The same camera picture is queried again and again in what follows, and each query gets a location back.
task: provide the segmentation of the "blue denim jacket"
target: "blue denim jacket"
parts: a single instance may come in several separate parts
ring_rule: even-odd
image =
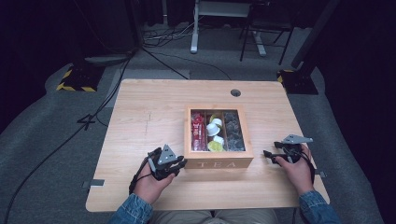
[[[309,223],[341,223],[335,211],[317,191],[301,195],[299,203]],[[146,224],[151,216],[152,206],[131,194],[108,223]]]

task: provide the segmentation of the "chair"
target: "chair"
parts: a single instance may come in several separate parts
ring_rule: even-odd
[[[293,20],[295,15],[288,5],[288,1],[255,1],[249,7],[247,14],[247,23],[239,35],[241,39],[244,35],[244,45],[242,47],[241,57],[239,61],[242,62],[245,52],[245,46],[248,40],[249,31],[264,32],[264,33],[277,33],[279,34],[273,44],[254,43],[256,45],[282,47],[283,52],[280,57],[279,65],[282,64],[283,57],[285,56],[286,49],[289,45],[291,35],[294,30]],[[276,45],[276,41],[282,36],[283,33],[289,32],[288,39],[285,45]]]

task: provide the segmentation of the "hand-mounted device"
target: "hand-mounted device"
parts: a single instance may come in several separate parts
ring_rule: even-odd
[[[315,179],[315,167],[312,164],[311,160],[309,159],[308,155],[303,153],[301,148],[301,143],[310,143],[314,140],[312,138],[301,137],[295,134],[289,134],[285,139],[281,142],[274,142],[276,148],[282,149],[285,154],[273,154],[269,151],[264,150],[265,158],[271,159],[272,163],[279,164],[276,161],[276,157],[282,157],[285,161],[290,163],[297,162],[300,158],[303,158],[309,166],[311,170],[311,180],[314,183]]]
[[[143,175],[138,178],[147,162],[151,170],[151,174]],[[141,178],[152,175],[156,180],[162,180],[170,174],[178,175],[180,169],[184,168],[186,163],[187,160],[184,160],[183,156],[177,157],[168,145],[165,144],[163,149],[157,147],[154,151],[148,153],[148,156],[143,160],[139,170],[134,175],[134,179],[131,181],[129,186],[129,194],[134,192],[136,183]]]

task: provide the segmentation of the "person's right hand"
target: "person's right hand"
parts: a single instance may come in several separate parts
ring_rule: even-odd
[[[309,160],[311,159],[311,151],[305,145],[301,145],[303,153],[305,153]],[[314,190],[311,180],[311,171],[309,166],[303,158],[300,158],[295,163],[289,163],[282,157],[276,157],[276,161],[281,165],[288,175],[288,178],[297,189],[298,195],[302,195],[310,190]]]

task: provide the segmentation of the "wooden table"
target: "wooden table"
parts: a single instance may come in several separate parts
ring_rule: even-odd
[[[239,97],[231,90],[241,91]],[[128,186],[147,153],[168,144],[183,154],[187,105],[242,105],[254,159],[247,169],[182,169],[154,204],[157,210],[296,207],[298,196],[284,170],[264,158],[276,152],[274,141],[302,135],[288,97],[278,82],[125,79],[108,126],[86,207],[115,211],[128,197]],[[329,196],[320,176],[315,188]]]

